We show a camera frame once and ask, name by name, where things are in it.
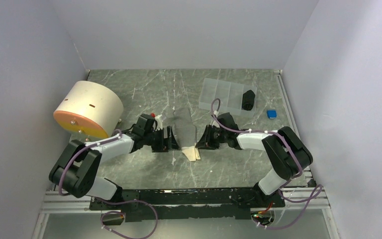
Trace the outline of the blue small block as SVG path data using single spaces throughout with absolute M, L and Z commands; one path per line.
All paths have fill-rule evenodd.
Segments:
M 277 112 L 276 110 L 267 110 L 266 111 L 267 117 L 269 119 L 276 119 L 277 118 Z

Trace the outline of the clear plastic organizer box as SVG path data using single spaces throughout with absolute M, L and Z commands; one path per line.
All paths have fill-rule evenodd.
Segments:
M 252 90 L 255 95 L 255 104 L 251 111 L 241 109 L 242 95 Z M 251 118 L 256 112 L 257 87 L 224 80 L 205 78 L 199 97 L 198 107 L 202 110 L 210 110 L 214 99 L 219 98 L 220 103 L 215 103 L 213 109 L 220 113 L 230 113 L 234 116 Z

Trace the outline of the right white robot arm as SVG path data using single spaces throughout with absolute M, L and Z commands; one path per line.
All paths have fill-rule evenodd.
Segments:
M 272 169 L 255 185 L 253 194 L 254 202 L 261 207 L 313 162 L 312 154 L 289 126 L 273 131 L 239 129 L 229 113 L 213 116 L 213 123 L 205 127 L 196 147 L 216 150 L 222 143 L 237 150 L 252 149 L 267 154 Z

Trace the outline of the cream cylindrical drum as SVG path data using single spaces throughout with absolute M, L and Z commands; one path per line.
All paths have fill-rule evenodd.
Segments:
M 111 89 L 95 82 L 78 81 L 53 117 L 67 131 L 103 139 L 112 135 L 123 111 L 121 99 Z

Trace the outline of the grey underwear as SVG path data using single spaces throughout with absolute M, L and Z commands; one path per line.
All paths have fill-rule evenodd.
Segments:
M 181 152 L 190 162 L 201 160 L 196 148 L 196 127 L 188 108 L 178 108 L 174 112 L 174 132 Z

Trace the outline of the black striped underwear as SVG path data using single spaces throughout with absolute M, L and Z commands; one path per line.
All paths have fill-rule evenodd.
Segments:
M 241 109 L 245 111 L 251 111 L 255 104 L 256 95 L 252 90 L 247 90 L 242 95 Z

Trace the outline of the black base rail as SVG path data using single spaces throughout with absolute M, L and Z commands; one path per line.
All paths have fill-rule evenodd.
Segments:
M 110 204 L 92 198 L 89 209 L 101 212 L 117 210 L 126 214 L 127 222 L 140 222 L 154 219 L 154 212 L 160 220 L 223 217 L 246 220 L 251 213 L 284 206 L 285 202 L 278 193 L 265 196 L 254 187 L 232 187 L 123 190 L 122 195 L 111 200 Z

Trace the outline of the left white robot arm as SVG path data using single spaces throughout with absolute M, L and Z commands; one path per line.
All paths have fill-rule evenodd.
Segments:
M 164 127 L 160 116 L 141 114 L 126 130 L 116 129 L 112 136 L 92 142 L 72 140 L 63 150 L 49 173 L 50 182 L 61 196 L 91 196 L 102 200 L 109 209 L 117 209 L 123 199 L 123 188 L 97 176 L 101 163 L 151 147 L 153 153 L 179 150 L 173 128 Z

